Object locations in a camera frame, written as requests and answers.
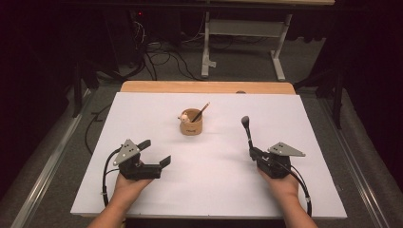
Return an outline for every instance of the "hand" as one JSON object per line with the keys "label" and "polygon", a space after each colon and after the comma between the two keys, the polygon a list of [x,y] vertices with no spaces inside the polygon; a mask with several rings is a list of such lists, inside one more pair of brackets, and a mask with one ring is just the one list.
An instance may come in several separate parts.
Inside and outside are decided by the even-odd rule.
{"label": "hand", "polygon": [[124,211],[130,209],[131,204],[140,196],[140,193],[153,180],[127,180],[122,174],[118,175],[110,204],[118,206]]}
{"label": "hand", "polygon": [[269,183],[270,191],[281,207],[287,228],[317,227],[299,203],[298,181],[292,175],[283,179],[272,179],[259,168],[258,172]]}
{"label": "hand", "polygon": [[298,181],[293,176],[287,175],[283,179],[272,179],[259,168],[258,172],[269,183],[272,195],[280,204],[290,199],[298,199]]}

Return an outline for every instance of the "forearm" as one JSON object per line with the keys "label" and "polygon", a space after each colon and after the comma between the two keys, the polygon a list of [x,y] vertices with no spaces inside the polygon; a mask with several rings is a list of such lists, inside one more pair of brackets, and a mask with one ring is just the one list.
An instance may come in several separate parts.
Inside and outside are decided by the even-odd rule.
{"label": "forearm", "polygon": [[305,210],[299,203],[298,198],[283,200],[280,207],[284,216],[287,228],[311,228],[317,227],[311,217],[306,214]]}
{"label": "forearm", "polygon": [[101,214],[91,222],[88,228],[119,228],[125,220],[126,210],[109,204]]}

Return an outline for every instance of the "wooden table edge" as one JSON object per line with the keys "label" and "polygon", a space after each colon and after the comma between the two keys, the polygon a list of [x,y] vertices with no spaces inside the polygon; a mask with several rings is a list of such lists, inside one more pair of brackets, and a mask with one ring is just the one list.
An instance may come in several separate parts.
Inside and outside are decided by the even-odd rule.
{"label": "wooden table edge", "polygon": [[296,94],[294,87],[284,82],[127,81],[121,92]]}

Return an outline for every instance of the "black curtain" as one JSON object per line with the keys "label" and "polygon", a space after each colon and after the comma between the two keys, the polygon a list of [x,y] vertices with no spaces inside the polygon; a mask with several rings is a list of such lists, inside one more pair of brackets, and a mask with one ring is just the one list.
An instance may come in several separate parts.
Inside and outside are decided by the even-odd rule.
{"label": "black curtain", "polygon": [[401,4],[394,0],[362,0],[346,1],[345,6],[365,10],[338,15],[311,76],[335,67],[343,74],[344,87],[357,115],[403,189]]}
{"label": "black curtain", "polygon": [[72,62],[63,52],[54,10],[36,1],[0,5],[0,198],[68,104]]}

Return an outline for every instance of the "metal bracket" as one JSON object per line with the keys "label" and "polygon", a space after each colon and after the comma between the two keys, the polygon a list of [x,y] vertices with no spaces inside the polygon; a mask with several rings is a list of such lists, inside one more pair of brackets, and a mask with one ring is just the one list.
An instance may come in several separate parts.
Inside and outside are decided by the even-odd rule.
{"label": "metal bracket", "polygon": [[306,155],[301,151],[291,147],[290,145],[279,142],[268,149],[270,153],[277,154],[280,156],[297,156],[297,157],[305,157]]}
{"label": "metal bracket", "polygon": [[133,143],[131,140],[127,139],[125,143],[122,145],[121,150],[119,151],[118,156],[116,157],[113,165],[116,166],[122,162],[127,161],[133,156],[140,153],[140,148]]}

